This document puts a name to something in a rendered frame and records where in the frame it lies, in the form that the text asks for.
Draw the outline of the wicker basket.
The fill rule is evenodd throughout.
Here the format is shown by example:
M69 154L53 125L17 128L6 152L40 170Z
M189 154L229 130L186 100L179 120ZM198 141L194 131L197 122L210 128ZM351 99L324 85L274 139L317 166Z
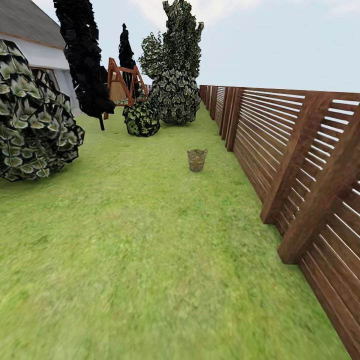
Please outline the wicker basket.
M205 150L187 150L189 170L192 172L203 171L207 152L207 148Z

